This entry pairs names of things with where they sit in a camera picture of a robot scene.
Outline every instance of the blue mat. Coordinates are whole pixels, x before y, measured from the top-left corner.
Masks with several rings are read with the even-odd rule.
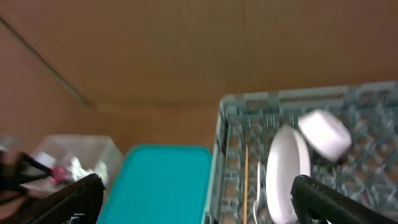
[[[199,224],[211,154],[205,147],[141,145],[123,163],[98,224]]]

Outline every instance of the gray dish rack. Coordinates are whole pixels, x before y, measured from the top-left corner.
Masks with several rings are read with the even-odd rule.
[[[205,223],[243,223],[244,149],[249,147],[248,223],[254,223],[257,162],[267,165],[272,138],[283,124],[322,108],[342,120],[353,138],[339,164],[308,146],[312,177],[398,221],[398,83],[367,83],[228,95],[220,102],[205,207]],[[266,200],[266,188],[261,195]],[[272,223],[267,204],[261,224]]]

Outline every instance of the gray plastic crate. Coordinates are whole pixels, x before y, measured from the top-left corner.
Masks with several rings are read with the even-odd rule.
[[[248,223],[254,223],[256,164],[267,164],[269,147],[283,124],[323,108],[342,120],[353,146],[340,165],[308,146],[312,177],[398,221],[398,83],[368,83],[279,92],[228,95],[220,102],[205,223],[242,223],[244,148],[249,146]],[[266,197],[265,186],[262,196]],[[267,206],[260,223],[272,223]]]

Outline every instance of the chopstick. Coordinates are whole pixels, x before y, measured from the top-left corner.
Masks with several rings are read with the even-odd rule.
[[[246,145],[246,160],[244,163],[243,224],[248,224],[248,176],[249,176],[249,148],[248,145]]]

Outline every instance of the white bowl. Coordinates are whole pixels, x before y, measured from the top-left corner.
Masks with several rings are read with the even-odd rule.
[[[290,191],[301,174],[311,175],[307,145],[297,130],[283,126],[272,141],[267,162],[267,203],[276,224],[297,221]]]
[[[308,143],[324,158],[336,162],[351,145],[343,123],[325,110],[315,110],[298,119],[298,128]]]

